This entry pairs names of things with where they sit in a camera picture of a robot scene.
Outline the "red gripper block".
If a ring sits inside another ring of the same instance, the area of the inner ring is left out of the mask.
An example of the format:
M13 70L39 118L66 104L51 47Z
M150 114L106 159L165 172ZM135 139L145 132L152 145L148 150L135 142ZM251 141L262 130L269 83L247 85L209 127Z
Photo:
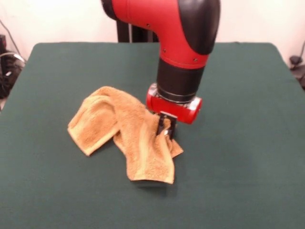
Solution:
M157 84L153 83L150 85L147 96L146 106L147 108L155 113L159 114L159 122L157 126L157 135L159 135L166 127L164 120L170 120L170 127L167 129L167 135L170 140L173 139L177 121L192 124L196 119L200 109L202 107L202 99L199 97L193 98L189 103L178 104L171 101L167 101L159 96L157 93Z

